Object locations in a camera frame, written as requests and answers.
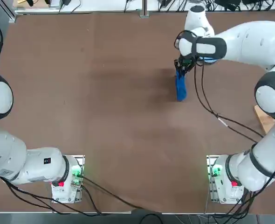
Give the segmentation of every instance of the metal frame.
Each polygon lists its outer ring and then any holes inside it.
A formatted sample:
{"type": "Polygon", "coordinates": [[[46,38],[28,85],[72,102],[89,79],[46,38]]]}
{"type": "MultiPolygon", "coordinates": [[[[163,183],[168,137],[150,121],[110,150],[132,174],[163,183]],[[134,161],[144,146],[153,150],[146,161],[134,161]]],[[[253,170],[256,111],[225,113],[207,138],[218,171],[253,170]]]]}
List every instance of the metal frame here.
{"type": "Polygon", "coordinates": [[[0,6],[9,17],[9,22],[15,22],[16,14],[3,0],[0,0],[0,6]]]}
{"type": "Polygon", "coordinates": [[[140,11],[139,16],[141,18],[149,18],[149,12],[147,10],[147,4],[148,4],[148,0],[142,0],[142,11],[140,11]]]}

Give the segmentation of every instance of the brown table surface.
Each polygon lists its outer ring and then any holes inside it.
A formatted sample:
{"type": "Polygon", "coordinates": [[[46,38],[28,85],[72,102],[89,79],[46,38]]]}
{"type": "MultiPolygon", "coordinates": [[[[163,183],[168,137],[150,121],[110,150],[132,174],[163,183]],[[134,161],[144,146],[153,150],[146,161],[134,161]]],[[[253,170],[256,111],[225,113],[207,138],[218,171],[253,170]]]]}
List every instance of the brown table surface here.
{"type": "MultiPolygon", "coordinates": [[[[206,155],[238,153],[252,143],[201,107],[192,73],[186,81],[188,98],[176,102],[173,60],[179,52],[173,42],[185,16],[19,17],[9,27],[0,58],[0,74],[14,91],[14,108],[0,127],[29,149],[51,146],[64,154],[84,154],[85,175],[131,203],[161,212],[204,212],[206,155]]],[[[275,12],[207,16],[215,33],[247,21],[275,21],[275,12]]],[[[253,92],[263,74],[258,67],[229,61],[206,66],[205,89],[213,109],[261,132],[253,92]]],[[[49,196],[46,186],[21,188],[49,196]]],[[[91,191],[102,211],[131,210],[91,191]]],[[[74,206],[93,211],[85,198],[74,206]]],[[[209,202],[207,212],[228,208],[209,202]]],[[[0,181],[0,211],[42,210],[16,199],[0,181]]],[[[275,214],[275,183],[250,212],[275,214]]]]}

